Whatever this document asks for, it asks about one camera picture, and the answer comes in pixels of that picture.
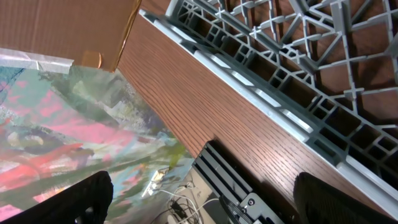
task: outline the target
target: cardboard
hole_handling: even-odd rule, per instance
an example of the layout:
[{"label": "cardboard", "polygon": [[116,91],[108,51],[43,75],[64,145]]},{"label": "cardboard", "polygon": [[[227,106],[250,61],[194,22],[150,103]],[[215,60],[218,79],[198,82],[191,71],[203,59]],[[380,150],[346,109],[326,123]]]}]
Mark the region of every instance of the cardboard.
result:
[{"label": "cardboard", "polygon": [[113,72],[140,0],[0,1],[0,48]]}]

